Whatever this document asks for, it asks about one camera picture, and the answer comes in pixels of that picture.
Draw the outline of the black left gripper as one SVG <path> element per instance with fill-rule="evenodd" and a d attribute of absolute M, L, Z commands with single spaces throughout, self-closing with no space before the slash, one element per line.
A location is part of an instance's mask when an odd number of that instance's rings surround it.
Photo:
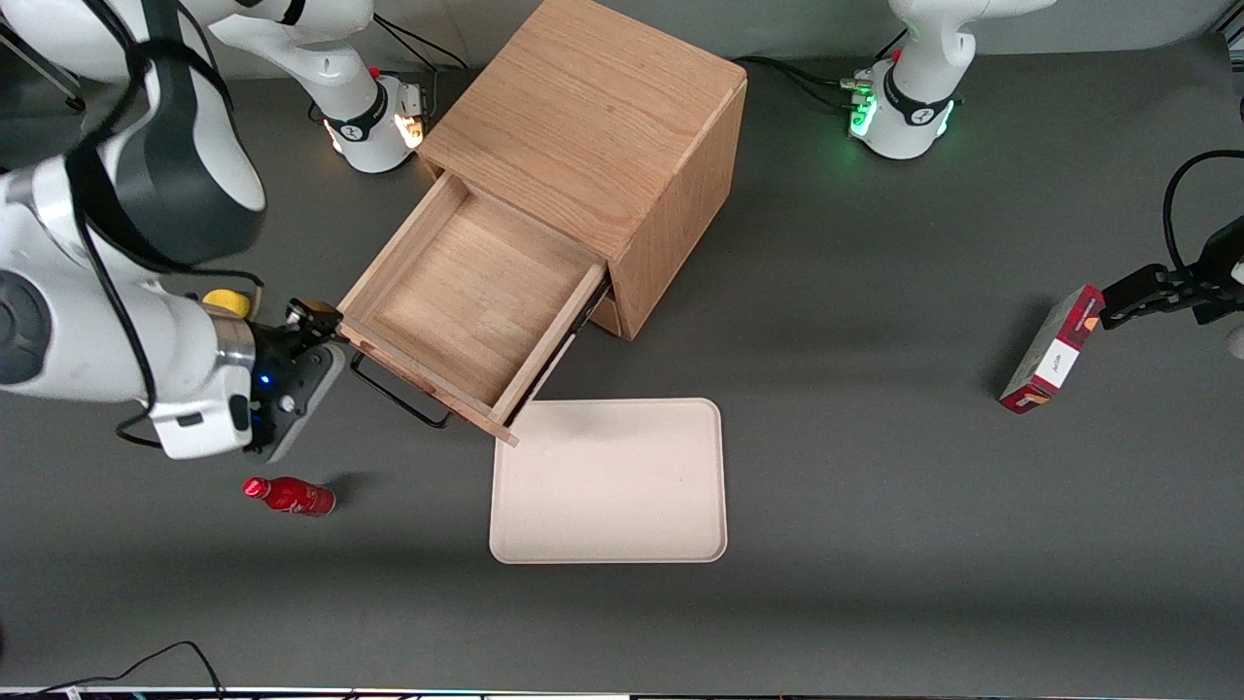
<path fill-rule="evenodd" d="M 1209 235 L 1195 262 L 1183 261 L 1173 228 L 1164 228 L 1164 247 L 1176 266 L 1174 310 L 1189 307 L 1198 325 L 1210 325 L 1242 311 L 1243 283 L 1235 274 L 1242 271 L 1243 218 Z M 1102 327 L 1113 331 L 1141 316 L 1167 313 L 1171 292 L 1167 275 L 1164 265 L 1148 264 L 1103 288 Z"/>

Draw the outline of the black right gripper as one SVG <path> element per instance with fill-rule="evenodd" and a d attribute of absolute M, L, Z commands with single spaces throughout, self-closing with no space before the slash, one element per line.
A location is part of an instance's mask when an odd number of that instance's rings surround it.
<path fill-rule="evenodd" d="M 332 341 L 342 320 L 328 302 L 290 298 L 284 328 L 253 326 L 253 441 L 248 446 L 253 461 L 274 464 L 284 458 L 337 380 L 346 361 Z"/>

